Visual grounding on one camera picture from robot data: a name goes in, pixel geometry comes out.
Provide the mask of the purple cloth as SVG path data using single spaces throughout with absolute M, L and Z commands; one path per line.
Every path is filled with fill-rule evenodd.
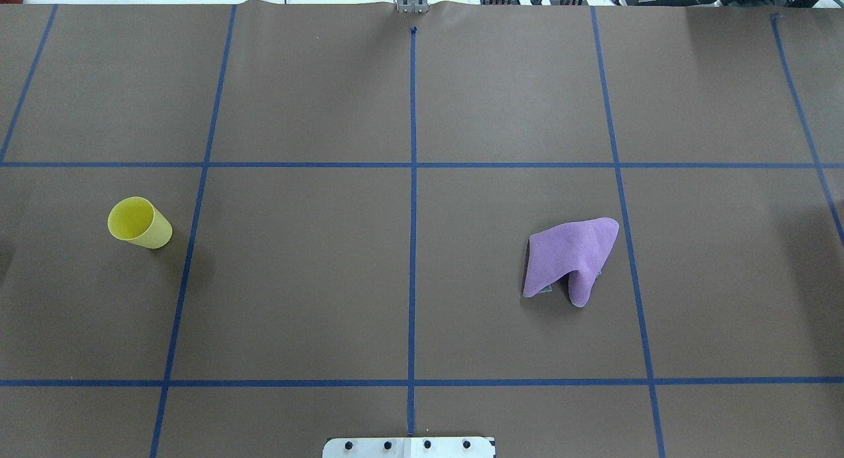
M 533 298 L 566 277 L 570 302 L 578 308 L 585 307 L 618 233 L 618 221 L 599 217 L 563 223 L 530 235 L 522 296 Z

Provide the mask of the yellow plastic cup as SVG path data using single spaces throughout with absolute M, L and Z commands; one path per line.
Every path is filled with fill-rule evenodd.
M 123 242 L 157 250 L 168 244 L 173 227 L 147 199 L 133 196 L 116 203 L 107 217 L 107 228 Z

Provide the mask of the white mount base plate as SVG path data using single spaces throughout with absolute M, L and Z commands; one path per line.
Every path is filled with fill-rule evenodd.
M 322 457 L 497 457 L 497 447 L 483 436 L 338 438 Z

